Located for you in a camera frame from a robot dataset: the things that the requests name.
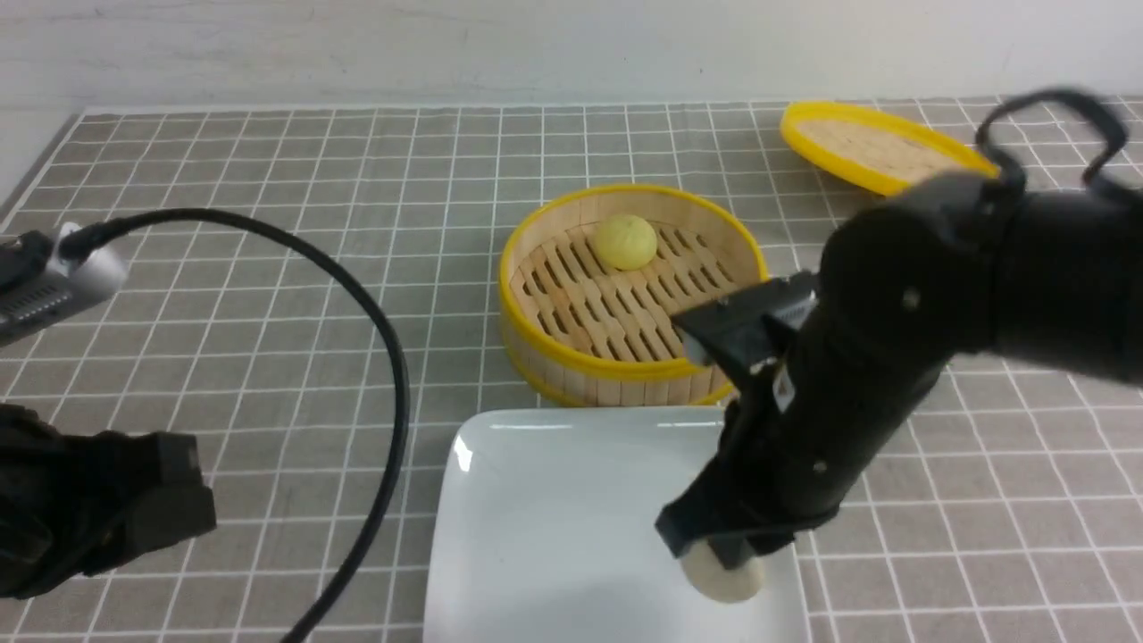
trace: white wall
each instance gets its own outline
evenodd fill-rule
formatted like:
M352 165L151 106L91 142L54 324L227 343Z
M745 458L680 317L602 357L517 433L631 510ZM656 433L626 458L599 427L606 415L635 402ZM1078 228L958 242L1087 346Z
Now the white wall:
M1140 0L3 0L0 107L1143 93Z

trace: bamboo steamer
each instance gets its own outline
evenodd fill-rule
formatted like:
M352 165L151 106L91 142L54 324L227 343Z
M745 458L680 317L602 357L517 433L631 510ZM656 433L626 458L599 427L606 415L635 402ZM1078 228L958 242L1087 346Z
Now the bamboo steamer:
M949 169L997 174L992 161L954 138L860 105L794 103L781 129L806 160L878 194L896 194Z
M636 214L658 233L640 270L594 254L596 225ZM767 278L758 243L717 204L657 185L608 185L529 215L501 256L501 327L509 359L545 397L568 407L712 404L730 393L717 369L684 359L677 311Z

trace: square plate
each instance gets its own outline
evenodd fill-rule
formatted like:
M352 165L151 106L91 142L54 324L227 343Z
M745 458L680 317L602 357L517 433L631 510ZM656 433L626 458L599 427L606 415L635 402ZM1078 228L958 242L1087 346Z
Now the square plate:
M660 509L714 453L711 408L499 411L457 433L425 602L426 643L809 640L788 547L727 605L660 540Z

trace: yellow rim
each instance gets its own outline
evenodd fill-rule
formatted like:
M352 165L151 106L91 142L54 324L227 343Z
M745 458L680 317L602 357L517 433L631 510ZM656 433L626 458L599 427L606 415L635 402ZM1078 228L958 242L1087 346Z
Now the yellow rim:
M576 199L582 199L584 196L590 196L593 194L606 194L609 192L660 192L663 194L671 194L672 196L678 196L686 199L693 203L697 203L712 214L721 217L724 220L729 223L740 234L750 240L750 247L754 252L754 258L758 262L759 276L762 280L769 278L766 270L766 260L762 258L762 252L758 248L758 242L754 241L753 235L746 226L738 222L729 211L720 208L719 206L708 201L706 199L696 196L682 190L676 190L673 187L664 187L662 185L631 185L631 184L620 184L620 185L604 185L601 187L590 187L588 190L581 190L578 192L573 192L566 194L551 201L536 211L528 215L520 225L515 227L512 235L509 236L507 243L504 246L504 251L501 252L499 263L499 295L501 295L501 307L505 313L512 327L523 336L525 341L531 345L536 351L544 354L545 356L563 364L570 367L576 371L584 375L593 376L597 378L607 378L612 380L646 380L646 379L669 379L669 378L682 378L687 376L693 376L701 372L703 369L690 364L686 360L679 357L674 360L668 360L663 362L615 362L612 360L602 360L591 355L585 355L568 348L555 340L549 338L547 336L539 332L533 324L529 323L523 316L523 312L520 310L520 305L517 303L515 297L512 296L509 289L509 280L511 274L509 274L507 264L507 251L515 246L522 231L530 225L534 220L544 215L547 210L559 207L566 202L574 201Z
M825 171L872 192L885 195L896 194L908 187L909 183L836 154L810 140L809 137L798 130L798 124L804 121L824 118L855 122L889 131L936 150L956 160L965 169L976 170L990 176L996 175L996 167L975 150L950 136L945 136L940 131L933 131L924 124L909 119L860 105L845 105L841 103L810 102L790 105L785 113L782 114L781 126L782 137L786 144L793 151L805 156L806 160Z
M511 362L512 367L515 368L517 373L520 373L520 377L523 378L523 381L528 383L528 386L536 389L536 393L538 393L539 395L560 404L561 407L586 407L586 404L584 403L568 397L567 394L565 394L563 392L553 389L551 386L547 385L547 383L533 377L531 372L525 369L523 365L520 364L520 361L517 360L515 353L513 353L511 348L505 346L504 353L507 354L507 361ZM713 407L714 404L718 404L719 401L730 395L730 392L733 389L734 387L732 385L729 384L724 385L718 389L716 389L714 393L708 395L706 397L688 403L688 407Z

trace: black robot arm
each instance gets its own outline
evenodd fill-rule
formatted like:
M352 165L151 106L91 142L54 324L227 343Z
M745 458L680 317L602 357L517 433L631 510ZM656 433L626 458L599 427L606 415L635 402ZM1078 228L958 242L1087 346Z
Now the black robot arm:
M1106 140L1084 191L1025 192L990 139L997 118L1046 99ZM656 522L672 553L706 539L735 569L832 519L957 354L1143 385L1143 199L1101 172L1126 140L1087 95L1015 98L977 132L999 178L938 175L842 224L816 275L678 314L741 395L718 453Z

